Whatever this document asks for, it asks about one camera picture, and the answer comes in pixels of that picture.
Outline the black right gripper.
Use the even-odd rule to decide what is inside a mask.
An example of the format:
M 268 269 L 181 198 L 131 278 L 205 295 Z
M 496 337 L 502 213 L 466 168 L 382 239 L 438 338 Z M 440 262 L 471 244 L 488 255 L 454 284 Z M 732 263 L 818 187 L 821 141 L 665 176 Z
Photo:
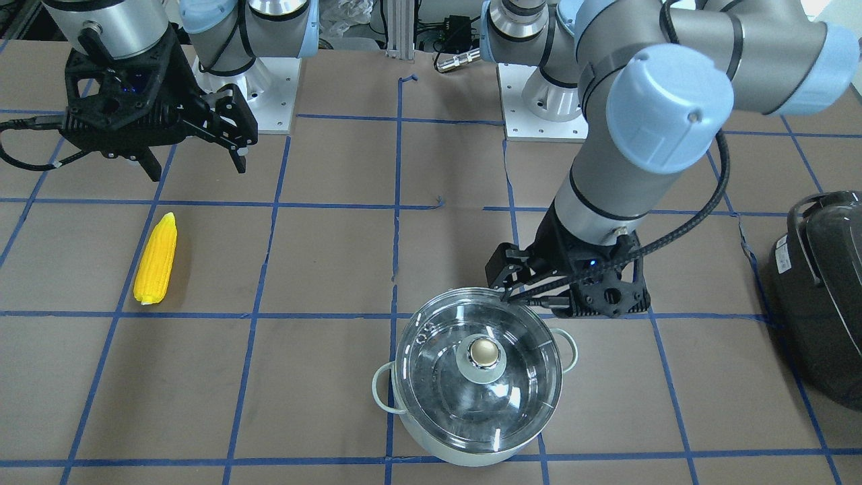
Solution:
M 246 172 L 248 147 L 258 141 L 258 123 L 238 85 L 214 93 L 197 86 L 173 30 L 144 52 L 110 57 L 94 30 L 77 39 L 84 51 L 65 65 L 67 112 L 62 135 L 85 152 L 131 156 L 151 181 L 162 181 L 163 166 L 151 147 L 187 136 L 213 135 L 228 150 L 239 174 Z

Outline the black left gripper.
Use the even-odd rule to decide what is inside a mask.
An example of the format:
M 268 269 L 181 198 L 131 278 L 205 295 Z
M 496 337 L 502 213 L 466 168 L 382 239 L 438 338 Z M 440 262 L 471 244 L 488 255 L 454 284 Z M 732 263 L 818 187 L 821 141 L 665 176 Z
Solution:
M 543 306 L 557 317 L 645 313 L 651 306 L 651 296 L 644 280 L 643 258 L 621 266 L 601 267 L 627 257 L 640 247 L 635 232 L 616 237 L 610 246 L 585 242 L 563 227 L 552 205 L 542 218 L 532 245 L 525 249 L 526 261 L 513 283 L 515 288 L 528 285 L 539 288 L 548 278 L 568 278 L 596 269 L 594 276 L 564 283 L 560 293 L 548 296 Z

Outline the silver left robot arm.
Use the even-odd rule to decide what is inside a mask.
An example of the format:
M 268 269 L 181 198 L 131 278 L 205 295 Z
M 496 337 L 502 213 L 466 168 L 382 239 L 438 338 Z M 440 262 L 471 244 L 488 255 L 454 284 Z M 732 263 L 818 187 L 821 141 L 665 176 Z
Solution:
M 487 284 L 501 301 L 558 317 L 649 310 L 643 259 L 711 215 L 729 184 L 723 125 L 734 110 L 821 112 L 849 88 L 858 37 L 811 21 L 798 1 L 490 1 L 483 53 L 535 64 L 576 89 L 588 125 L 526 249 L 498 246 Z M 717 147 L 720 178 L 705 205 L 648 245 L 637 226 L 683 171 Z

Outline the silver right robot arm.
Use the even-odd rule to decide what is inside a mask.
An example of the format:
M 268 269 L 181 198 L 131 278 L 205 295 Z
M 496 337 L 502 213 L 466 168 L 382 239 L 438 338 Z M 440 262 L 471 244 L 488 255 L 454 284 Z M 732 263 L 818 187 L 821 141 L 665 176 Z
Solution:
M 197 61 L 186 59 L 160 1 L 46 1 L 71 44 L 67 110 L 51 128 L 78 148 L 138 163 L 159 181 L 152 149 L 194 137 L 227 150 L 240 174 L 275 95 L 264 58 L 310 57 L 317 1 L 181 1 Z

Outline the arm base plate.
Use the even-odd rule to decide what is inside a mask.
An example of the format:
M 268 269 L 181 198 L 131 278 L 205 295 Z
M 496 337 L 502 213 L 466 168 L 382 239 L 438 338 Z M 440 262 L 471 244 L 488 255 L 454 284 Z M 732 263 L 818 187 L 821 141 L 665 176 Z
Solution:
M 239 86 L 255 115 L 259 133 L 274 135 L 292 131 L 301 68 L 302 59 L 265 57 L 256 59 L 245 73 L 222 77 L 202 73 L 198 58 L 192 65 L 203 91 L 215 92 L 227 84 Z
M 500 100 L 509 141 L 582 143 L 588 125 L 576 87 L 561 87 L 533 65 L 498 64 Z

